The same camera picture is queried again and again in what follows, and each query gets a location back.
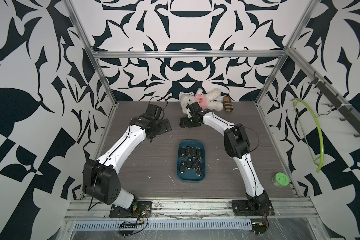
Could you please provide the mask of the black VW key fob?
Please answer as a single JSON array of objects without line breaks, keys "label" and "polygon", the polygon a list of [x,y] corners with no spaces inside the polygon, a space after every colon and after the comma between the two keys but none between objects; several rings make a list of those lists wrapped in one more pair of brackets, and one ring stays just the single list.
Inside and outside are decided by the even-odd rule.
[{"label": "black VW key fob", "polygon": [[181,148],[180,149],[180,158],[184,159],[186,157],[186,153],[187,153],[186,148]]},{"label": "black VW key fob", "polygon": [[179,167],[179,172],[181,174],[183,174],[185,172],[185,170],[187,169],[186,164],[187,164],[186,161],[181,161],[180,167]]},{"label": "black VW key fob", "polygon": [[200,163],[201,163],[200,160],[195,159],[192,164],[192,169],[196,171],[198,169]]}]

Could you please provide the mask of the black chrome smart key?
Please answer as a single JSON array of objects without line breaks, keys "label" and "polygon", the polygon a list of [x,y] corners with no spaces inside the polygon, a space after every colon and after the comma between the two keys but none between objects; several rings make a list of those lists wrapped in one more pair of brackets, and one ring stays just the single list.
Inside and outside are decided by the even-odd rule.
[{"label": "black chrome smart key", "polygon": [[203,166],[199,165],[198,168],[196,169],[196,175],[198,177],[201,177],[203,175]]}]

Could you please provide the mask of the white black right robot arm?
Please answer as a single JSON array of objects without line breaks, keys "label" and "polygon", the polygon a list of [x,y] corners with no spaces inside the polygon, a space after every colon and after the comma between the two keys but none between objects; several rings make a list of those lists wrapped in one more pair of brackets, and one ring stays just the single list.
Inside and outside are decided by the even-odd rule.
[{"label": "white black right robot arm", "polygon": [[269,216],[273,211],[272,203],[262,186],[251,159],[250,141],[242,124],[230,123],[215,115],[211,110],[203,110],[198,103],[186,106],[187,117],[181,118],[181,128],[209,126],[222,134],[226,153],[233,158],[246,188],[246,200],[232,201],[236,216]]}]

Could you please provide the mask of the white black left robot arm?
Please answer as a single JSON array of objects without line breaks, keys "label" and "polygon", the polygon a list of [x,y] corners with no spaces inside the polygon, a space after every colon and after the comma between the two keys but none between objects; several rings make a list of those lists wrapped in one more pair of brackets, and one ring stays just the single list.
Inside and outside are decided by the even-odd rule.
[{"label": "white black left robot arm", "polygon": [[172,130],[168,119],[164,118],[165,108],[149,103],[146,111],[130,120],[129,126],[118,141],[96,160],[89,160],[83,170],[83,194],[98,200],[99,203],[112,205],[135,213],[138,208],[136,195],[122,188],[119,173],[133,152],[145,139],[150,142],[157,135]]}]

